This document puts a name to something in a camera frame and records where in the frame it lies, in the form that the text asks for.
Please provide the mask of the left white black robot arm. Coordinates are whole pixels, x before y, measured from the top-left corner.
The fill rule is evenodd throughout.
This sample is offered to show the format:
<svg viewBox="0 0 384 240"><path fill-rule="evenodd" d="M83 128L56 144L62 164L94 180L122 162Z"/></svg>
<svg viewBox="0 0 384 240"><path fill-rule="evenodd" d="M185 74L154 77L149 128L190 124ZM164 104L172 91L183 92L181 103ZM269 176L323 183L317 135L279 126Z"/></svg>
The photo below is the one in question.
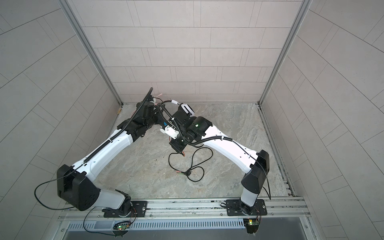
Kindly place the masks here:
<svg viewBox="0 0 384 240"><path fill-rule="evenodd" d="M128 215L132 207L128 194L100 189L93 182L117 154L144 136L157 121L154 102L138 103L134 115L122 122L100 146L73 165L58 169L58 197L79 211L100 207L114 216Z"/></svg>

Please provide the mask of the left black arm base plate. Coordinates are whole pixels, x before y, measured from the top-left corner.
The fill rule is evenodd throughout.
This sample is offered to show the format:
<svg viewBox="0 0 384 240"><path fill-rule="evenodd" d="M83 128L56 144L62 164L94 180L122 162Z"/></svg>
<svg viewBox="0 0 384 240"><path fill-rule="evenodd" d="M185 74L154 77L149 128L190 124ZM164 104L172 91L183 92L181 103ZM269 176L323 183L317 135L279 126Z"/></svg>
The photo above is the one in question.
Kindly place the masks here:
<svg viewBox="0 0 384 240"><path fill-rule="evenodd" d="M105 208L102 209L104 218L128 218L128 217L144 217L147 210L147 201L124 201L118 209Z"/></svg>

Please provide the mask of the black white headphones with cable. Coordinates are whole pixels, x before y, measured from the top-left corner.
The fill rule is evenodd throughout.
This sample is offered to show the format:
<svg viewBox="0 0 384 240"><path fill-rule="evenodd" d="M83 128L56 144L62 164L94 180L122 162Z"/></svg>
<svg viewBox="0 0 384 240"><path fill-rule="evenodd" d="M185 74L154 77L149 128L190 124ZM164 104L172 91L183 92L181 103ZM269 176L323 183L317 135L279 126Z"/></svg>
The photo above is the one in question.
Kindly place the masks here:
<svg viewBox="0 0 384 240"><path fill-rule="evenodd" d="M205 176L205 169L202 167L202 164L206 163L213 157L213 150L204 146L204 142L202 140L202 132L199 130L199 127L208 127L209 121L205 120L202 117L197 117L192 108L187 104L178 104L178 108L175 113L170 113L170 111L166 107L166 101L159 103L157 105L157 110L159 111L160 116L162 117L162 121L164 122L164 127L171 126L175 130L177 130L182 136L186 134L187 131L193 131L195 133L195 139L192 141L191 145L187 145L195 148L195 152L191 157L191 164L186 170L179 170L172 166L171 164L171 156L172 155L181 155L185 156L185 152L183 154L178 154L176 151L174 153L169 154L168 156L168 164L172 170L177 172L180 175L184 175L187 179L193 183L200 182ZM199 150L208 150L211 155L199 162L194 163L195 154Z"/></svg>

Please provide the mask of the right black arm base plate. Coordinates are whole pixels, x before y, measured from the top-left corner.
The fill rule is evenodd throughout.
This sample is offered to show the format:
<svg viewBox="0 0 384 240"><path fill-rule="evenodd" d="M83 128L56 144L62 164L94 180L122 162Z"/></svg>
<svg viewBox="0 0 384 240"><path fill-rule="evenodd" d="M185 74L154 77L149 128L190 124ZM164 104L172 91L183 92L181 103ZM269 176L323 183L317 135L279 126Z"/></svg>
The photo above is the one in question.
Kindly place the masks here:
<svg viewBox="0 0 384 240"><path fill-rule="evenodd" d="M244 204L241 200L226 200L221 207L227 210L228 216L266 216L267 209L265 201L257 199L252 207Z"/></svg>

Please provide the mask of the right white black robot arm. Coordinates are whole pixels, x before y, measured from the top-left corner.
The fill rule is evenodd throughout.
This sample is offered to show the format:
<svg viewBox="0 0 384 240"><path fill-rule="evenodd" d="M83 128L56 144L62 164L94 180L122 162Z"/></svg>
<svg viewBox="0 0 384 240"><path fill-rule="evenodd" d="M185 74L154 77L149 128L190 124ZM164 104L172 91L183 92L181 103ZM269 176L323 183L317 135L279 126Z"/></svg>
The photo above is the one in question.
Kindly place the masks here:
<svg viewBox="0 0 384 240"><path fill-rule="evenodd" d="M172 117L170 121L178 134L171 136L170 145L178 154L182 154L187 145L197 148L204 145L227 157L245 173L241 180L243 192L240 200L235 204L226 203L225 206L241 215L262 215L263 205L258 198L264 183L268 182L269 153L246 148L203 117L189 117L183 122Z"/></svg>

